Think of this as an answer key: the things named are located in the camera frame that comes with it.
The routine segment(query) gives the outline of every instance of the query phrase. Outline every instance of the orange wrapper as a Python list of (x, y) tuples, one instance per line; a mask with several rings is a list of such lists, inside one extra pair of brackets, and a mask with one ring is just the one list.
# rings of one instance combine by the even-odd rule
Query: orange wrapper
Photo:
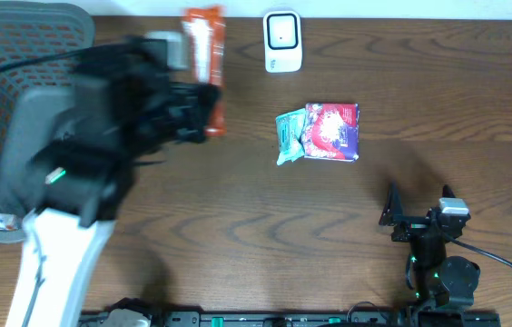
[[(222, 65), (226, 24), (222, 8), (188, 8), (182, 18), (183, 30), (192, 44), (193, 74), (200, 83), (209, 83), (223, 89)], [(205, 133), (209, 136), (226, 134), (224, 105), (220, 99), (215, 105)]]

